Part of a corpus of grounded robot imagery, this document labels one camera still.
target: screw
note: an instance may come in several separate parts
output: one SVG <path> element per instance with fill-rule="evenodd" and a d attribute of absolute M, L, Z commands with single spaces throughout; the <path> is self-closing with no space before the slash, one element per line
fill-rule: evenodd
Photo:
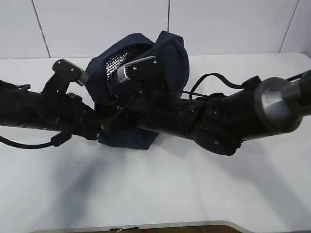
<path fill-rule="evenodd" d="M 189 106 L 188 111 L 194 113 L 196 107 L 194 105 Z"/>

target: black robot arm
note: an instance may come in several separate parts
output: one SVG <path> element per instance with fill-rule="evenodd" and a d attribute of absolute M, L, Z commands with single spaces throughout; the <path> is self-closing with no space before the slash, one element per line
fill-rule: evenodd
<path fill-rule="evenodd" d="M 111 90 L 119 83 L 138 82 L 141 90 L 127 99 L 114 98 L 97 104 L 95 110 L 82 99 L 66 93 L 70 82 L 84 85 L 87 74 L 66 60 L 53 65 L 55 74 L 41 93 L 0 82 L 0 125 L 60 132 L 50 142 L 24 145 L 0 137 L 10 146 L 38 149 L 59 146 L 71 135 L 97 140 L 100 133 L 114 134 L 127 127 L 169 133 L 195 141 L 222 155 L 232 155 L 243 141 L 294 131 L 302 117 L 311 114 L 311 71 L 288 80 L 253 77 L 242 85 L 230 83 L 220 74 L 207 74 L 189 93 L 189 100 L 174 97 L 163 75 L 164 64 L 154 56 L 127 63 L 111 77 Z M 222 93 L 195 93 L 208 76 L 241 89 Z"/>
<path fill-rule="evenodd" d="M 87 75 L 66 60 L 53 65 L 55 74 L 41 93 L 29 91 L 29 84 L 18 86 L 0 81 L 0 125 L 61 132 L 50 142 L 40 145 L 24 145 L 0 136 L 0 141 L 23 149 L 39 149 L 60 146 L 71 135 L 97 140 L 102 119 L 92 108 L 82 103 L 81 97 L 66 94 L 70 82 L 84 85 Z"/>

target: navy blue bag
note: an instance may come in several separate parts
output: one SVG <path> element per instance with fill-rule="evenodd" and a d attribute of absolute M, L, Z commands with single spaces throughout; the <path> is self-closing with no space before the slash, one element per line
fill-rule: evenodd
<path fill-rule="evenodd" d="M 162 31 L 155 43 L 140 33 L 130 34 L 120 40 L 98 57 L 93 58 L 86 68 L 89 80 L 86 89 L 95 106 L 109 101 L 109 89 L 106 85 L 109 75 L 121 65 L 148 56 L 161 58 L 165 65 L 164 76 L 170 89 L 182 90 L 189 78 L 188 54 L 184 40 L 166 31 Z M 118 86 L 118 97 L 127 98 L 137 86 Z M 99 142 L 111 147 L 147 150 L 158 133 L 132 127 L 121 133 L 107 135 L 101 133 Z"/>

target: white wall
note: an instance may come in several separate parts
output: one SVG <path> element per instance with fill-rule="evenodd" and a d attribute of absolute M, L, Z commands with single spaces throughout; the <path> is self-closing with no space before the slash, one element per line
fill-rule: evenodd
<path fill-rule="evenodd" d="M 311 0 L 299 0 L 281 52 L 302 52 L 311 58 Z"/>
<path fill-rule="evenodd" d="M 167 29 L 168 0 L 34 2 L 51 57 L 93 57 L 130 33 L 155 40 Z"/>
<path fill-rule="evenodd" d="M 47 57 L 31 0 L 1 0 L 0 59 Z"/>
<path fill-rule="evenodd" d="M 311 57 L 311 0 L 34 0 L 34 6 L 0 1 L 0 59 L 93 57 L 130 33 L 156 40 L 168 25 L 189 54 Z"/>
<path fill-rule="evenodd" d="M 171 0 L 189 54 L 279 52 L 296 0 Z"/>

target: black cable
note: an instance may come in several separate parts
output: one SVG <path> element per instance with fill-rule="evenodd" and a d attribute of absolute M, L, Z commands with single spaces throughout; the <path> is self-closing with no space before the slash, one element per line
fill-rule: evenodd
<path fill-rule="evenodd" d="M 226 79 L 223 75 L 218 74 L 218 73 L 210 73 L 210 74 L 205 74 L 199 80 L 194 84 L 193 88 L 191 89 L 189 93 L 189 99 L 192 100 L 192 96 L 194 94 L 194 91 L 196 88 L 201 84 L 201 82 L 208 76 L 215 76 L 217 77 L 220 81 L 222 81 L 226 86 L 231 87 L 233 89 L 243 89 L 242 85 L 236 85 L 231 83 L 228 79 Z"/>
<path fill-rule="evenodd" d="M 171 91 L 175 91 L 175 92 L 181 92 L 181 93 L 185 93 L 185 94 L 190 94 L 190 91 L 184 91 L 184 90 L 171 90 Z M 200 97 L 208 97 L 208 95 L 203 95 L 203 94 L 199 94 L 199 93 L 193 93 L 193 96 L 200 96 Z"/>
<path fill-rule="evenodd" d="M 297 80 L 297 79 L 300 79 L 301 76 L 302 76 L 302 74 L 295 75 L 295 76 L 293 76 L 293 77 L 288 78 L 287 81 L 290 81 L 290 82 L 291 82 L 291 81 L 295 81 L 295 80 Z"/>
<path fill-rule="evenodd" d="M 0 136 L 0 142 L 6 144 L 8 146 L 20 148 L 20 149 L 41 149 L 41 148 L 46 148 L 46 147 L 52 146 L 52 142 L 47 142 L 47 143 L 37 144 L 37 145 L 21 144 L 21 143 L 13 142 L 13 141 L 6 139 L 2 136 Z"/>

